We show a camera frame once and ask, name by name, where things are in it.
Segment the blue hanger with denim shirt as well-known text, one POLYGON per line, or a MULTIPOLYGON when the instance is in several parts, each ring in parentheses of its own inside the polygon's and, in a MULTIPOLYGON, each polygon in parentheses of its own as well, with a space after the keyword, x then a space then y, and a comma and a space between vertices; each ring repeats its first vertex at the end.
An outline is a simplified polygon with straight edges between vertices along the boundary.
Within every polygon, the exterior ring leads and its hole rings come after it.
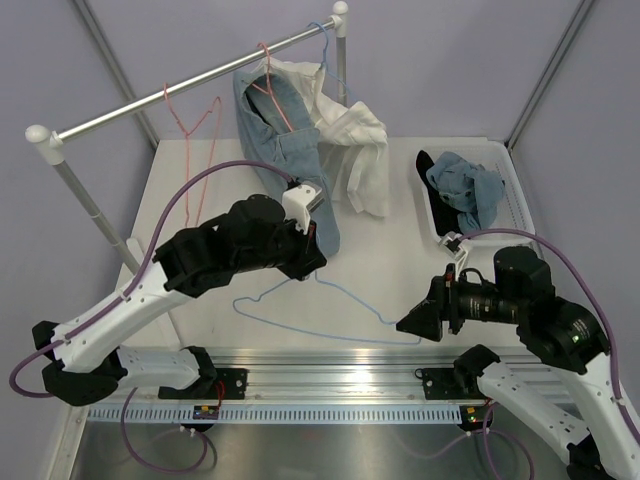
POLYGON ((343 285, 318 275, 283 280, 231 301, 234 312, 306 338, 380 347, 417 347, 422 340, 396 330, 396 321, 343 285))

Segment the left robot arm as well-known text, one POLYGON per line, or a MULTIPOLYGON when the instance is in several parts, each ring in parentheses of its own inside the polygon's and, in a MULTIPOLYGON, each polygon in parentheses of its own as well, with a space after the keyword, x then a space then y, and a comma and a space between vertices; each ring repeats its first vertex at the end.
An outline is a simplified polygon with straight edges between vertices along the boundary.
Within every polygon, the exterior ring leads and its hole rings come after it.
POLYGON ((46 392, 86 406, 120 389, 157 388, 162 399, 213 400, 227 390, 206 349, 140 350, 124 341, 143 327, 237 274, 275 268, 302 281, 327 260, 316 240, 311 212, 321 193, 302 184, 281 200, 256 194, 202 225, 178 231, 156 249, 151 263, 67 323, 41 322, 37 348, 50 359, 42 371, 46 392))

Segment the blue denim jeans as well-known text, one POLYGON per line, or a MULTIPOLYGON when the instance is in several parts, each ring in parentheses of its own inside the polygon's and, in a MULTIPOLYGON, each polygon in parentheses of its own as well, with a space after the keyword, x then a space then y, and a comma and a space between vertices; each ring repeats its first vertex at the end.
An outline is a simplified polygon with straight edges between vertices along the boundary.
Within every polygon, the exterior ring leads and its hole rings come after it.
POLYGON ((319 130, 313 126, 303 98, 285 78, 271 74, 275 95, 293 125, 290 132, 266 89, 265 73, 236 71, 233 91, 239 140, 244 158, 272 165, 308 181, 324 191, 324 201, 312 212, 317 224, 317 240, 322 253, 331 257, 339 252, 340 232, 331 204, 331 183, 320 166, 319 130))

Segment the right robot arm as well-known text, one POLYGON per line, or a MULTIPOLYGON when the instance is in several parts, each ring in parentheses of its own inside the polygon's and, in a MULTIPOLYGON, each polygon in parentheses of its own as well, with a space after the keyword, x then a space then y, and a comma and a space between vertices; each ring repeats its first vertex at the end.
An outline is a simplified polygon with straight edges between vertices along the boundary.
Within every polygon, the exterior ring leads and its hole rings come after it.
POLYGON ((526 349, 554 372, 580 415, 546 400, 478 344, 457 357, 449 378, 455 392, 491 399, 535 432, 565 464, 572 479, 636 479, 638 416, 612 372, 614 347, 601 323, 583 306, 555 292, 549 265, 523 246, 498 250, 494 279, 472 283, 448 265, 427 296, 396 325, 434 342, 467 321, 508 324, 526 349))

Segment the light blue denim shirt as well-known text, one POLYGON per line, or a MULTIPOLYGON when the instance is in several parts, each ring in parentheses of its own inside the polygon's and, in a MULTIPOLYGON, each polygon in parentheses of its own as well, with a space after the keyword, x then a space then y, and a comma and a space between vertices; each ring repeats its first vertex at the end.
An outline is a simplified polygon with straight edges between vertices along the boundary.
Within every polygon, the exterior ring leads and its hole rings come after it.
POLYGON ((426 179, 437 197, 457 212, 462 234, 486 230, 493 225, 505 195, 505 184, 498 172, 445 151, 426 170, 426 179))

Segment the black skirt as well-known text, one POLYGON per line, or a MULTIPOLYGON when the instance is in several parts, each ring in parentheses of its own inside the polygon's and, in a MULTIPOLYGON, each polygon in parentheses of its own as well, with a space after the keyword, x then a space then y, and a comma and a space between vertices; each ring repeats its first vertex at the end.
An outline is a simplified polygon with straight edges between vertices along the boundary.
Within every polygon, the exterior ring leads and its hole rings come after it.
POLYGON ((432 158, 424 150, 420 150, 415 161, 416 171, 421 182, 427 189, 429 198, 428 210, 433 215, 436 233, 443 236, 446 233, 461 233, 458 224, 458 211, 447 205, 439 196, 437 190, 429 183, 427 171, 434 166, 432 158))

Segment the pink hanger with jeans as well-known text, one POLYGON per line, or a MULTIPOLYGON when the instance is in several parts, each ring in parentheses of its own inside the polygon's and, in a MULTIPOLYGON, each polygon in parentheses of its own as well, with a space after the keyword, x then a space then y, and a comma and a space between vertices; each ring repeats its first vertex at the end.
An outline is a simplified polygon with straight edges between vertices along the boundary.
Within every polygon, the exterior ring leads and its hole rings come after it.
POLYGON ((273 89, 273 84, 271 81, 271 53, 270 53, 270 49, 269 47, 264 43, 264 42, 259 42, 257 44, 257 46, 263 51, 264 53, 264 57, 266 59, 266 69, 265 69, 265 82, 266 82, 266 89, 262 89, 260 87, 256 87, 256 89, 258 89, 259 91, 261 91, 262 93, 266 93, 269 95, 269 97, 271 98, 276 110, 278 111, 278 113, 280 114, 280 117, 282 118, 283 122, 285 123, 287 129, 290 132, 294 131, 293 125, 291 124, 291 122, 289 121, 288 117, 286 116, 286 114, 284 113, 284 110, 282 109, 276 95, 273 89))

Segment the pink wire hanger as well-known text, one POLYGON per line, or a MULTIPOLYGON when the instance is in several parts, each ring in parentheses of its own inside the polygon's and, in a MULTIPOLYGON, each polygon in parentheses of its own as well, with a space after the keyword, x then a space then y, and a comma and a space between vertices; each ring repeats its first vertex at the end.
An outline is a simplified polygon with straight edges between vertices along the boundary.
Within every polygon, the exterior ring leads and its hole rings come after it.
MULTIPOLYGON (((184 174, 186 180, 191 180, 197 173, 213 166, 223 123, 223 101, 218 95, 213 97, 202 115, 188 126, 174 108, 168 88, 169 85, 164 83, 163 100, 178 132, 183 136, 184 174)), ((195 227, 200 223, 207 190, 208 180, 204 180, 201 186, 195 188, 195 192, 189 190, 184 194, 184 227, 195 227)))

